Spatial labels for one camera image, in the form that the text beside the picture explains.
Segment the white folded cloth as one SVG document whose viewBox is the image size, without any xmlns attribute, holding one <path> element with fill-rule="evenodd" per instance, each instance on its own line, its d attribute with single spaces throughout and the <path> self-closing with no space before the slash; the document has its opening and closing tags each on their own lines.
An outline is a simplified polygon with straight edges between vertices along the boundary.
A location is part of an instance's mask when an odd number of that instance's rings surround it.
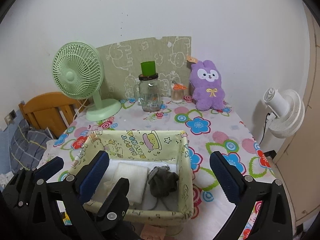
<svg viewBox="0 0 320 240">
<path fill-rule="evenodd" d="M 145 186 L 148 178 L 148 167 L 133 165 L 128 163 L 119 163 L 113 178 L 112 183 L 116 183 L 120 178 L 129 180 L 129 192 L 127 198 L 130 205 L 141 204 L 145 191 Z"/>
</svg>

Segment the purple plush bunny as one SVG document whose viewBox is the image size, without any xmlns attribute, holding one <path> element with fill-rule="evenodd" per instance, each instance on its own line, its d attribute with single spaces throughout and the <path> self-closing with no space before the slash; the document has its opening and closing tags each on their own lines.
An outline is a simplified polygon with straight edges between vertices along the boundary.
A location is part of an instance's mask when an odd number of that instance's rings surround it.
<svg viewBox="0 0 320 240">
<path fill-rule="evenodd" d="M 224 109 L 225 92 L 222 88 L 221 75 L 212 61 L 193 63 L 189 81 L 193 88 L 192 97 L 197 110 Z"/>
</svg>

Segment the green desk fan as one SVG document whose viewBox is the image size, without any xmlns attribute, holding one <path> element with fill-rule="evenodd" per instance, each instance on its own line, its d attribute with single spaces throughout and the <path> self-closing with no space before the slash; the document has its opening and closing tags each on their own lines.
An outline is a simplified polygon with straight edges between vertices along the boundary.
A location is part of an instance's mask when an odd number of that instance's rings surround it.
<svg viewBox="0 0 320 240">
<path fill-rule="evenodd" d="M 87 120 L 105 120 L 120 111 L 118 100 L 100 96 L 104 65 L 93 46 L 83 42 L 64 44 L 54 56 L 52 75 L 57 87 L 69 98 L 93 99 L 93 104 L 86 111 Z"/>
</svg>

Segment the white standing fan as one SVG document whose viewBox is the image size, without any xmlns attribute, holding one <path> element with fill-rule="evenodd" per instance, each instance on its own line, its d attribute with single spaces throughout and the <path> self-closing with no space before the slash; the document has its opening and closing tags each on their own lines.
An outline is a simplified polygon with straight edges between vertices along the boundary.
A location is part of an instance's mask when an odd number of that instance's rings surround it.
<svg viewBox="0 0 320 240">
<path fill-rule="evenodd" d="M 295 90 L 280 92 L 271 87 L 265 92 L 263 103 L 270 111 L 265 118 L 262 139 L 267 130 L 278 139 L 291 137 L 299 130 L 304 120 L 305 106 Z"/>
</svg>

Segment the floral tablecloth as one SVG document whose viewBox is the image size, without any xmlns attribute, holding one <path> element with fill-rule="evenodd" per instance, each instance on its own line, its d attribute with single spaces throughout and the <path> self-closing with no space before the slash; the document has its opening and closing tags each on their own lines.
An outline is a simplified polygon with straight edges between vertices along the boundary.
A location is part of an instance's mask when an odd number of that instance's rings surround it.
<svg viewBox="0 0 320 240">
<path fill-rule="evenodd" d="M 275 179 L 259 144 L 228 105 L 201 112 L 189 96 L 182 103 L 164 98 L 159 111 L 147 113 L 133 99 L 120 103 L 121 110 L 103 121 L 91 122 L 80 115 L 47 144 L 40 161 L 61 157 L 64 167 L 51 181 L 62 181 L 74 173 L 72 163 L 91 160 L 105 150 L 110 165 L 85 204 L 91 211 L 101 207 L 119 163 L 149 169 L 166 165 L 179 176 L 177 191 L 157 200 L 145 189 L 142 203 L 131 206 L 125 220 L 164 226 L 172 239 L 212 239 L 234 209 L 210 168 L 212 152 L 221 152 L 241 174 L 256 181 Z"/>
</svg>

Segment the grey plaid bedding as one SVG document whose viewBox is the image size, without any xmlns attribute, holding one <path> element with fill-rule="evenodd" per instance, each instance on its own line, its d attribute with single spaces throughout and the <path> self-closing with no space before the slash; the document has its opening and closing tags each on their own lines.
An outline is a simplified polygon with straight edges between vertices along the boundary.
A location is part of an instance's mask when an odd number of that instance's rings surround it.
<svg viewBox="0 0 320 240">
<path fill-rule="evenodd" d="M 50 129 L 36 129 L 25 119 L 10 125 L 7 132 L 1 131 L 1 187 L 20 168 L 37 167 L 54 139 Z"/>
</svg>

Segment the wall power socket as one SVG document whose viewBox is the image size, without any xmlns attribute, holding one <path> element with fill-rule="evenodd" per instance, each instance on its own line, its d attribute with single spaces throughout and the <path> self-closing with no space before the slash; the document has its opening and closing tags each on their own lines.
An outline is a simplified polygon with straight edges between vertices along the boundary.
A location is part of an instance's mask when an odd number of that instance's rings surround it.
<svg viewBox="0 0 320 240">
<path fill-rule="evenodd" d="M 13 109 L 8 115 L 5 116 L 4 120 L 7 125 L 12 123 L 14 119 L 16 118 L 16 111 Z"/>
</svg>

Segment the grey sock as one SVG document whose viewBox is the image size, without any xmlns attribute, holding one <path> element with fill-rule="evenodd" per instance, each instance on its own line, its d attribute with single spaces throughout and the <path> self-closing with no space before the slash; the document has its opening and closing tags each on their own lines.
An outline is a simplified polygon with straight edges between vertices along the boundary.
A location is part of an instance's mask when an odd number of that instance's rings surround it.
<svg viewBox="0 0 320 240">
<path fill-rule="evenodd" d="M 151 195 L 156 198 L 167 197 L 177 191 L 178 174 L 171 172 L 168 166 L 156 166 L 148 175 L 148 185 Z"/>
</svg>

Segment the cartoon printed cardboard board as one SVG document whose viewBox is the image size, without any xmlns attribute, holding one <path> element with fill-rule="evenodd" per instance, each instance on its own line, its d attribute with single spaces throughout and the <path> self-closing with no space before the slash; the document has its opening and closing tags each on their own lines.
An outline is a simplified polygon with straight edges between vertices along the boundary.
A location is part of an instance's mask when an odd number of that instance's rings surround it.
<svg viewBox="0 0 320 240">
<path fill-rule="evenodd" d="M 129 99 L 139 83 L 141 63 L 153 61 L 156 65 L 160 92 L 169 96 L 171 84 L 189 86 L 191 55 L 190 36 L 148 37 L 108 44 L 97 48 L 104 64 L 104 80 L 100 88 L 103 99 Z"/>
</svg>

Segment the beige wooden door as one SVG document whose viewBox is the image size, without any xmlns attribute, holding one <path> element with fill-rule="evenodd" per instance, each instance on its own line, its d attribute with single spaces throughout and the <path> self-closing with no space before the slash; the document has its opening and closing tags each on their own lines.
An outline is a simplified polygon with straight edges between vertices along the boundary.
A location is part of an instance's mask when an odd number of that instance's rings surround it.
<svg viewBox="0 0 320 240">
<path fill-rule="evenodd" d="M 294 226 L 319 213 L 319 25 L 305 8 L 310 38 L 304 121 L 274 158 L 289 201 Z"/>
</svg>

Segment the yellow cartoon storage box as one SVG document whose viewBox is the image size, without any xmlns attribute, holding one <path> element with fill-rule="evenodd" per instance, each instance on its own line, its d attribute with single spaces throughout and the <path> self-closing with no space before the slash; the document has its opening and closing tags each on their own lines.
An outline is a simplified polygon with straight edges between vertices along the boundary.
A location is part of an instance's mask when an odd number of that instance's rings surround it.
<svg viewBox="0 0 320 240">
<path fill-rule="evenodd" d="M 108 168 L 94 184 L 84 208 L 98 212 L 120 178 L 129 180 L 130 222 L 178 226 L 194 213 L 188 136 L 184 131 L 94 131 L 74 158 L 76 175 L 99 151 L 108 154 Z"/>
</svg>

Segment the toothpick jar orange lid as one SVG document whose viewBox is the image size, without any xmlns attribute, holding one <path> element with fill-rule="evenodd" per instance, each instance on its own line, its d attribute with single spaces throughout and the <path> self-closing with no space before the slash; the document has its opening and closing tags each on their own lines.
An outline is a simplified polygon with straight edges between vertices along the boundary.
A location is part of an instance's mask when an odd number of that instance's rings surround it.
<svg viewBox="0 0 320 240">
<path fill-rule="evenodd" d="M 176 81 L 171 83 L 171 100 L 174 103 L 181 103 L 184 99 L 184 93 L 187 90 L 187 87 Z"/>
</svg>

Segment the glass mason jar mug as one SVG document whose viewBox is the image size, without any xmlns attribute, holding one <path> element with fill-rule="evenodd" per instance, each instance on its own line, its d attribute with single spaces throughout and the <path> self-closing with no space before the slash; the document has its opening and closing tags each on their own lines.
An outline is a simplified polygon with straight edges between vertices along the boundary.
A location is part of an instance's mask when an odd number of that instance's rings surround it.
<svg viewBox="0 0 320 240">
<path fill-rule="evenodd" d="M 134 88 L 135 100 L 145 112 L 156 112 L 161 107 L 161 94 L 155 61 L 140 64 L 142 73 L 138 76 L 139 83 Z"/>
</svg>

